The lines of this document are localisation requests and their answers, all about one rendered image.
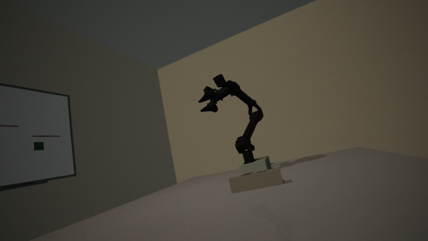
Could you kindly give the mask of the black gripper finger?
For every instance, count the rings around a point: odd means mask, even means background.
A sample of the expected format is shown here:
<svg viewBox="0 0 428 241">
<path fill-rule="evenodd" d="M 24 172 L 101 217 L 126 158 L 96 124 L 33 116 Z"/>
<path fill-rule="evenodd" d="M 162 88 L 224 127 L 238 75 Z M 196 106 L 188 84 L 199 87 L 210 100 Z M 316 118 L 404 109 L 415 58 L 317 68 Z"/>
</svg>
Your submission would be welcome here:
<svg viewBox="0 0 428 241">
<path fill-rule="evenodd" d="M 207 103 L 207 106 L 201 109 L 201 112 L 207 112 L 207 111 L 213 111 L 210 106 L 209 103 Z"/>
<path fill-rule="evenodd" d="M 204 94 L 204 96 L 200 99 L 199 103 L 200 102 L 204 102 L 206 100 L 210 100 L 210 98 L 207 95 Z"/>
</svg>

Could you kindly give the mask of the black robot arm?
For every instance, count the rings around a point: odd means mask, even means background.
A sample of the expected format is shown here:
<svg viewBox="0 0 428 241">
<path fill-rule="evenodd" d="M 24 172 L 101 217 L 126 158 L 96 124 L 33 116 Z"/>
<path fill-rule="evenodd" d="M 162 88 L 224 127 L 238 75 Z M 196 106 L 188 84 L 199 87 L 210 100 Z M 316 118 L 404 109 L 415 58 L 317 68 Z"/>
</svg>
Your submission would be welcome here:
<svg viewBox="0 0 428 241">
<path fill-rule="evenodd" d="M 252 151 L 255 150 L 255 147 L 251 144 L 250 138 L 255 130 L 257 123 L 263 118 L 262 109 L 260 106 L 257 105 L 257 102 L 255 100 L 250 98 L 245 92 L 241 90 L 240 86 L 236 82 L 233 82 L 231 80 L 225 81 L 222 74 L 219 74 L 218 76 L 214 77 L 213 80 L 216 83 L 217 87 L 222 87 L 221 89 L 219 89 L 219 91 L 224 98 L 228 95 L 234 95 L 240 100 L 242 100 L 244 103 L 246 103 L 249 107 L 248 113 L 250 122 L 243 136 L 237 138 L 235 148 L 237 149 L 239 154 L 243 154 L 243 158 L 245 161 L 244 165 L 248 163 L 253 163 L 256 161 L 252 153 Z M 215 92 L 215 90 L 215 88 L 212 89 L 206 86 L 203 91 L 205 95 L 214 98 L 217 95 L 217 92 Z M 253 106 L 256 107 L 257 111 L 252 112 Z"/>
</svg>

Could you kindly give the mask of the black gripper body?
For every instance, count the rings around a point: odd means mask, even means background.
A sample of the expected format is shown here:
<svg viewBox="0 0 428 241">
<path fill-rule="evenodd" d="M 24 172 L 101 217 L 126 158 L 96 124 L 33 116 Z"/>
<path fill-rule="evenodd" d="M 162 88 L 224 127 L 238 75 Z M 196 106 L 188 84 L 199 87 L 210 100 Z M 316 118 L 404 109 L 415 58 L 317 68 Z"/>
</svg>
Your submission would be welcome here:
<svg viewBox="0 0 428 241">
<path fill-rule="evenodd" d="M 209 102 L 209 106 L 210 108 L 213 110 L 213 112 L 217 112 L 218 108 L 217 108 L 217 101 L 219 100 L 223 100 L 223 96 L 221 95 L 220 91 L 216 89 L 217 95 L 213 98 L 210 98 L 210 102 Z"/>
</svg>

